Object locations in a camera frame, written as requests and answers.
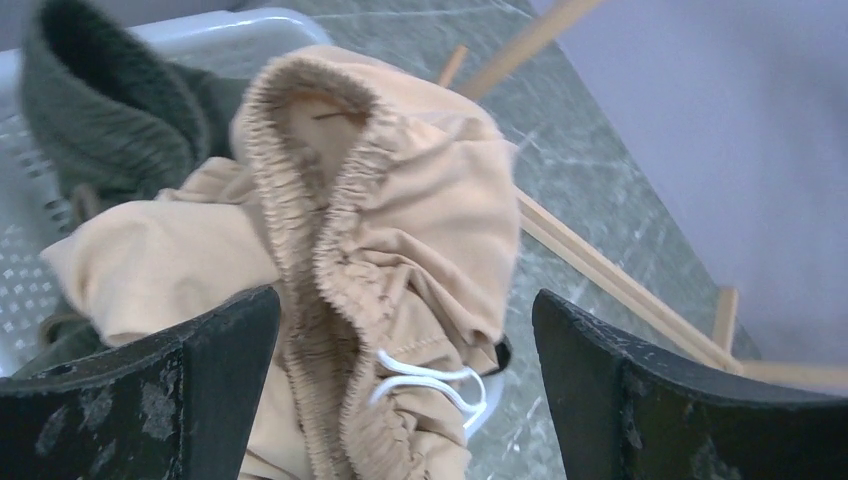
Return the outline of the beige shorts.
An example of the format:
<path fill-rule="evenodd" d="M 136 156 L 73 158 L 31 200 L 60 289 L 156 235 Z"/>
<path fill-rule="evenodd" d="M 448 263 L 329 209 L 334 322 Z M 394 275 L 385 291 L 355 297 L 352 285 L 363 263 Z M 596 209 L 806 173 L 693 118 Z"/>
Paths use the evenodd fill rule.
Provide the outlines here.
<path fill-rule="evenodd" d="M 118 347 L 272 286 L 279 332 L 241 479 L 462 479 L 462 384 L 497 368 L 520 244 L 513 145 L 476 103 L 313 45 L 267 63 L 177 189 L 47 247 Z"/>

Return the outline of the white plastic laundry basket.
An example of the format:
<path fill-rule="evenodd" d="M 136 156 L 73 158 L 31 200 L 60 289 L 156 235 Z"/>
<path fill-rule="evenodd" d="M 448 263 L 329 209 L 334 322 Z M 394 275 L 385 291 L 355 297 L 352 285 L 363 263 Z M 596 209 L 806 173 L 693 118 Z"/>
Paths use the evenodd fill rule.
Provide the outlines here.
<path fill-rule="evenodd" d="M 257 76 L 257 75 L 258 75 L 258 74 L 259 74 L 259 73 L 263 70 L 263 68 L 267 65 L 267 63 L 268 63 L 268 62 L 270 62 L 271 60 L 275 59 L 275 58 L 278 58 L 278 57 L 281 57 L 281 56 L 284 56 L 284 55 L 287 55 L 287 54 L 289 54 L 289 53 L 286 53 L 286 54 L 283 54 L 283 55 L 280 55 L 280 56 L 277 56 L 277 57 L 274 57 L 274 58 L 271 58 L 271 59 L 267 60 L 267 61 L 266 61 L 266 62 L 262 65 L 262 67 L 260 68 L 260 70 L 259 70 L 259 71 L 258 71 L 255 75 L 250 76 L 250 77 L 248 77 L 248 78 L 245 78 L 245 79 L 247 79 L 247 80 L 248 80 L 249 84 L 248 84 L 248 87 L 246 88 L 246 90 L 245 90 L 245 92 L 244 92 L 244 94 L 243 94 L 243 98 L 244 98 L 244 95 L 245 95 L 245 93 L 246 93 L 247 89 L 249 88 L 249 86 L 251 85 L 252 81 L 254 80 L 254 78 L 255 78 L 255 77 L 256 77 L 256 76 Z M 230 123 L 230 126 L 229 126 L 229 141 L 230 141 L 230 147 L 231 147 L 232 153 L 231 153 L 231 155 L 230 155 L 230 156 L 228 156 L 228 157 L 221 157 L 221 158 L 228 158 L 228 159 L 229 159 L 229 158 L 232 158 L 232 157 L 233 157 L 233 155 L 234 155 L 234 151 L 233 151 L 233 144 L 232 144 L 232 140 L 231 140 L 231 125 L 232 125 L 232 122 L 233 122 L 234 118 L 232 119 L 232 121 L 231 121 L 231 123 Z M 165 188 L 165 189 L 177 189 L 177 188 L 181 187 L 181 186 L 183 185 L 183 183 L 182 183 L 180 186 L 176 187 L 176 188 Z M 76 228 L 76 229 L 72 229 L 72 231 L 71 231 L 70 233 L 65 234 L 64 236 L 62 236 L 61 238 L 59 238 L 59 239 L 57 239 L 57 240 L 52 240 L 52 241 L 50 241 L 50 242 L 49 242 L 49 243 L 47 243 L 47 244 L 45 245 L 45 247 L 44 247 L 44 248 L 40 251 L 40 258 L 41 258 L 41 259 L 42 259 L 42 260 L 43 260 L 43 261 L 47 264 L 47 266 L 49 267 L 49 269 L 50 269 L 50 270 L 51 270 L 54 274 L 55 274 L 55 272 L 52 270 L 52 268 L 50 267 L 50 265 L 49 265 L 49 264 L 48 264 L 48 263 L 44 260 L 44 258 L 43 258 L 43 256 L 42 256 L 43 251 L 44 251 L 47 247 L 49 247 L 49 246 L 53 245 L 54 243 L 56 243 L 56 242 L 58 242 L 58 241 L 60 241 L 60 240 L 63 240 L 63 239 L 65 239 L 65 238 L 67 238 L 67 237 L 69 237 L 69 236 L 70 236 L 72 233 L 74 233 L 74 232 L 75 232 L 78 228 Z"/>

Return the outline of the olive green shorts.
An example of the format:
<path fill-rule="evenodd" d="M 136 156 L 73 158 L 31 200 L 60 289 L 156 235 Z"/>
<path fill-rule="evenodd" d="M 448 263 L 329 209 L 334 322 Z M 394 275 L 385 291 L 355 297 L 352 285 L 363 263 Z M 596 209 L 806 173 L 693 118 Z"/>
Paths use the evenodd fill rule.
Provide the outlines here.
<path fill-rule="evenodd" d="M 40 2 L 21 60 L 19 105 L 71 229 L 232 153 L 248 80 L 167 60 L 89 1 Z"/>

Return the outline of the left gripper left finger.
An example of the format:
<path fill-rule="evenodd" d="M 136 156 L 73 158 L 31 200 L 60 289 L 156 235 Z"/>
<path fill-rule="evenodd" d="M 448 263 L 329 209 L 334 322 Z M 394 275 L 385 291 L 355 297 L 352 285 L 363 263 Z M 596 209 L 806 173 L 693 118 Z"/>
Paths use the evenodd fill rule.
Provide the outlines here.
<path fill-rule="evenodd" d="M 5 479 L 234 479 L 277 338 L 270 287 L 1 383 Z"/>

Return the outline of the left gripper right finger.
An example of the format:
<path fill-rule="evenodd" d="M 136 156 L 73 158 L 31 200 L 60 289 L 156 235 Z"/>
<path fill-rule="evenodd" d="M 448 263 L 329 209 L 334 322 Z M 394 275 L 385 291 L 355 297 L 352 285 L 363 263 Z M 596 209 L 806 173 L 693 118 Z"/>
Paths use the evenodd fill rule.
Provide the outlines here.
<path fill-rule="evenodd" d="M 847 476 L 845 398 L 701 365 L 545 289 L 532 325 L 570 479 Z"/>

